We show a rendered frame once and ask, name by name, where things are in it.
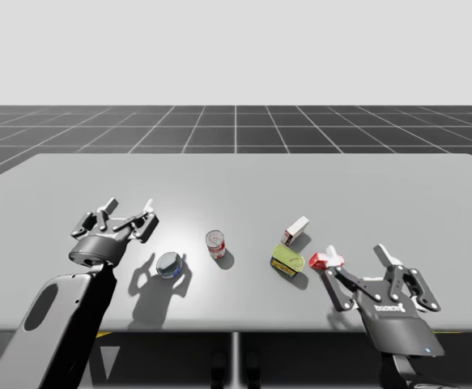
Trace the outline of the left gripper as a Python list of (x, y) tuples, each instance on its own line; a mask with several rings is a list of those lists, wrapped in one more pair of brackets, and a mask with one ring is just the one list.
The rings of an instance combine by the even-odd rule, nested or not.
[(113, 233), (105, 231), (109, 217), (118, 206), (115, 198), (94, 212), (85, 213), (70, 233), (77, 243), (70, 250), (69, 259), (85, 267), (101, 264), (116, 267), (125, 254), (129, 240), (146, 243), (155, 231), (159, 219), (153, 202), (149, 199), (137, 215), (118, 221), (113, 226)]

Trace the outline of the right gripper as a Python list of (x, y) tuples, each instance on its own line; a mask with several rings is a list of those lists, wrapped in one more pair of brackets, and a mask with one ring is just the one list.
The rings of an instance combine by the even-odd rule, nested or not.
[[(422, 273), (406, 267), (382, 244), (377, 244), (373, 250), (386, 268), (384, 280), (377, 277), (358, 281), (343, 267), (345, 260), (333, 245), (325, 249), (321, 280), (336, 311), (347, 312), (358, 306), (371, 342), (382, 353), (444, 356), (443, 346), (417, 311), (441, 311)], [(410, 298), (402, 294), (404, 286), (408, 288)], [(342, 288), (354, 293), (354, 298), (345, 294)]]

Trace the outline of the blue flat can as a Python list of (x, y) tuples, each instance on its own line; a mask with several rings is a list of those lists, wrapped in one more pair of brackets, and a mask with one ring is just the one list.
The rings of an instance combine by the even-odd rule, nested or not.
[(163, 254), (156, 263), (158, 275), (164, 279), (172, 279), (180, 274), (183, 267), (181, 256), (176, 252)]

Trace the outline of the green and blue rectangular can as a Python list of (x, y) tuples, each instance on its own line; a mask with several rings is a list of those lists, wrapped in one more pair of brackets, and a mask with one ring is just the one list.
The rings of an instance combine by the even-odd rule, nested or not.
[(270, 265), (289, 278), (303, 271), (305, 259), (285, 245), (277, 245), (272, 252)]

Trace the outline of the red and white carton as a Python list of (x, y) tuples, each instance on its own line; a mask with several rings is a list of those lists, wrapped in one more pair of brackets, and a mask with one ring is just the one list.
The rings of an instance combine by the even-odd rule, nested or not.
[(309, 219), (306, 216), (301, 216), (296, 222), (284, 230), (281, 242), (285, 246), (289, 246), (304, 232), (308, 224)]

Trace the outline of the red and white can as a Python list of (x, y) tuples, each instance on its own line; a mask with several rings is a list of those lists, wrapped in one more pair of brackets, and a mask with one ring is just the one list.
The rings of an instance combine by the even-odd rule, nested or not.
[(219, 230), (211, 230), (206, 234), (206, 246), (213, 259), (221, 259), (226, 252), (224, 235)]

